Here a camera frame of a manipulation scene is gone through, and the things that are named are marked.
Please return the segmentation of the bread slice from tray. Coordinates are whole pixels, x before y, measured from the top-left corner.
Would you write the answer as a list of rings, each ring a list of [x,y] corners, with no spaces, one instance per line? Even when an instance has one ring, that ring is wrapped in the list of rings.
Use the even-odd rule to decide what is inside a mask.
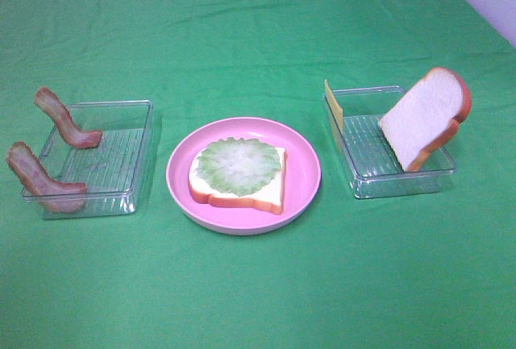
[[[249,197],[224,197],[220,193],[205,193],[200,189],[195,189],[189,182],[188,188],[190,196],[199,204],[207,204],[222,208],[253,208],[271,214],[281,214],[283,212],[285,172],[286,172],[287,152],[285,154],[285,169],[281,177],[281,186],[277,189],[268,187],[262,189]]]

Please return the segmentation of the left clear plastic tray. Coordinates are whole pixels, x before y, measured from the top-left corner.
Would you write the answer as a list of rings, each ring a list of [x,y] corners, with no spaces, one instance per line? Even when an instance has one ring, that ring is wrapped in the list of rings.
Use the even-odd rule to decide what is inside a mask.
[[[82,102],[67,108],[81,129],[102,131],[99,145],[74,148],[52,128],[39,160],[51,178],[66,183],[83,182],[87,192],[36,196],[22,189],[22,198],[34,204],[44,219],[135,212],[144,191],[151,153],[153,102]]]

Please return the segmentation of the pink round plate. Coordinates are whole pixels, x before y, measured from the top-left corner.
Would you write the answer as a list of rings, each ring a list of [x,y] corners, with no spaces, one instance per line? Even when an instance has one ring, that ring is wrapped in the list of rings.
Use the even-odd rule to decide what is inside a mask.
[[[227,137],[257,138],[286,150],[282,214],[252,208],[218,208],[193,200],[188,172],[194,156],[207,144]],[[170,156],[165,176],[173,199],[197,224],[229,235],[258,235],[289,224],[307,209],[318,191],[321,168],[311,144],[291,127],[266,118],[234,117],[206,124],[187,135]]]

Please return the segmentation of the yellow cheese slice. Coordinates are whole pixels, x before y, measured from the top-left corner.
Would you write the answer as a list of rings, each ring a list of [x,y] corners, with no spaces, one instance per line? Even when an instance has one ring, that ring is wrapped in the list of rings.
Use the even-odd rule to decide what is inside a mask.
[[[326,100],[335,119],[336,126],[340,132],[343,132],[343,108],[337,102],[334,92],[331,89],[327,79],[324,80],[324,88]]]

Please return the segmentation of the bacon strip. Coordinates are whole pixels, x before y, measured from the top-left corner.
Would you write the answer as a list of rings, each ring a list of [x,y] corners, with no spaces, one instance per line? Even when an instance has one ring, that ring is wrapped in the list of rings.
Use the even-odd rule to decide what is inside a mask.
[[[24,188],[36,196],[82,195],[87,193],[84,182],[67,183],[51,178],[32,150],[24,142],[14,143],[7,152],[6,162]],[[81,210],[85,200],[80,198],[52,199],[42,202],[54,213],[74,213]]]
[[[101,130],[84,131],[73,121],[68,108],[50,89],[41,87],[34,96],[34,103],[54,122],[62,139],[80,149],[97,147],[102,138]]]

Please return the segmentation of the green lettuce leaf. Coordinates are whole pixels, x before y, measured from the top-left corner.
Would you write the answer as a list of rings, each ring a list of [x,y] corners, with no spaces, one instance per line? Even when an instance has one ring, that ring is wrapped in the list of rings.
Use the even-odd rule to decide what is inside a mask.
[[[228,137],[211,142],[193,159],[189,182],[205,193],[249,197],[281,186],[286,150],[258,139]]]

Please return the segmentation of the clear plastic tray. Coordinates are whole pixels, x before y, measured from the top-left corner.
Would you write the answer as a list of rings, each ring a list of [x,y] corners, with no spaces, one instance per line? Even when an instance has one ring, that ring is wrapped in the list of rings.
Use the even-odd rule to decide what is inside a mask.
[[[324,94],[328,122],[347,186],[359,198],[438,193],[453,186],[456,164],[445,148],[431,154],[418,172],[404,172],[379,127],[379,120],[406,93],[399,85],[332,89],[343,108],[343,132]]]
[[[81,129],[102,131],[99,145],[74,148],[52,128],[39,160],[51,178],[66,183],[83,182],[87,192],[36,196],[22,189],[22,198],[34,204],[44,219],[135,212],[144,191],[151,153],[153,102],[82,102],[67,108]]]

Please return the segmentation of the bread slice in right tray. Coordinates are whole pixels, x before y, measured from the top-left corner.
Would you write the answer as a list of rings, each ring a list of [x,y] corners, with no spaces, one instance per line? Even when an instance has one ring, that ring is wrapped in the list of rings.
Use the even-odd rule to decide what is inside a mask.
[[[402,170],[416,172],[456,135],[471,107],[465,81],[448,68],[436,67],[380,119],[379,127]]]

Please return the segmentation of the right clear plastic tray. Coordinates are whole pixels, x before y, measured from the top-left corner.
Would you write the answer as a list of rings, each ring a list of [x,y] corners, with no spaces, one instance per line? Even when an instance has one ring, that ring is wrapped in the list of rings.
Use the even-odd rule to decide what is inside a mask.
[[[406,93],[399,85],[332,89],[343,108],[343,132],[324,94],[328,122],[347,186],[359,198],[438,193],[453,186],[456,164],[445,148],[431,154],[418,172],[404,172],[379,127],[379,120]]]

